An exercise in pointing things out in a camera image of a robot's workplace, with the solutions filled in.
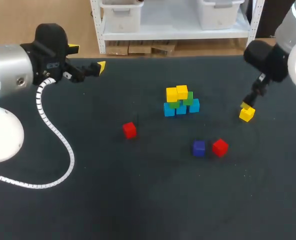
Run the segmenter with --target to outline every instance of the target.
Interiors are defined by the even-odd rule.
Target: shelf
[[[233,27],[223,30],[202,30],[196,9],[194,0],[145,0],[139,32],[112,33],[105,27],[102,37],[108,41],[248,38],[250,24],[241,9]]]

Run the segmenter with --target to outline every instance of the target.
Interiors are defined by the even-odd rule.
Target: dark mat
[[[46,190],[0,182],[0,239],[296,239],[296,87],[272,84],[245,123],[239,106],[258,75],[241,56],[109,59],[100,78],[49,86],[44,110],[75,169]],[[200,113],[164,117],[176,85],[188,85]],[[69,156],[40,119],[35,90],[0,100],[25,129],[0,175],[45,184]],[[139,136],[125,140],[122,124],[136,114]],[[224,158],[191,155],[194,139],[218,138],[230,145]]]

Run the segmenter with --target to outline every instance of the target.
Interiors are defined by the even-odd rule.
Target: wooden floor
[[[57,23],[69,43],[80,45],[74,57],[106,57],[99,54],[90,13],[90,0],[0,0],[0,45],[32,42],[40,23]],[[241,55],[245,45],[245,39],[182,40],[174,56]]]

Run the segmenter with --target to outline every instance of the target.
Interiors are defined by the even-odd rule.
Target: white plastic box
[[[197,0],[203,30],[230,29],[236,22],[240,4],[245,0]]]
[[[111,33],[135,33],[140,29],[142,7],[144,2],[137,4],[107,4],[109,1],[101,3],[105,15],[105,28]]]

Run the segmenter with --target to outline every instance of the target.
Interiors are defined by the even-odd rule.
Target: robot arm
[[[63,76],[74,83],[85,77],[98,77],[105,67],[102,62],[75,67],[68,55],[76,54],[78,45],[69,45],[64,29],[55,23],[40,24],[32,43],[0,45],[0,98],[47,78],[57,82]]]
[[[251,93],[243,99],[244,107],[253,107],[257,96],[265,95],[271,81],[280,83],[288,73],[296,84],[296,1],[276,30],[275,37],[275,46],[255,40],[244,52],[245,61],[261,72]]]

